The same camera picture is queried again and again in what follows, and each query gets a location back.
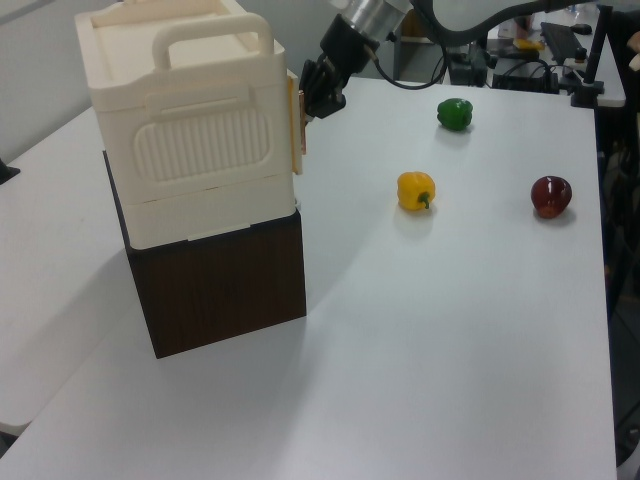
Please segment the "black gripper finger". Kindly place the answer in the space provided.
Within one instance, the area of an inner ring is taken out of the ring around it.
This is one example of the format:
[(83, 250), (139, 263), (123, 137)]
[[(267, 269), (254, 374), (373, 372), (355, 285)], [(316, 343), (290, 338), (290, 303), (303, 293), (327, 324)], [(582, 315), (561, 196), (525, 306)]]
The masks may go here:
[(327, 74), (324, 64), (326, 56), (304, 62), (300, 77), (300, 89), (304, 94), (304, 111), (308, 121), (319, 117), (327, 100)]
[(343, 94), (345, 81), (341, 76), (324, 73), (317, 81), (315, 93), (315, 116), (324, 119), (346, 106)]

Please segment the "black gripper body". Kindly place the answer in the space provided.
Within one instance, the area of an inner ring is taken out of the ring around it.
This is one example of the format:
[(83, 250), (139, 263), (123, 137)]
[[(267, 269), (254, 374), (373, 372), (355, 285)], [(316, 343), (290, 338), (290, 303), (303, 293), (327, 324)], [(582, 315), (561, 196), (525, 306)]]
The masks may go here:
[(320, 42), (322, 53), (318, 61), (342, 80), (348, 80), (366, 67), (370, 61), (368, 51), (375, 53), (379, 45), (337, 14)]

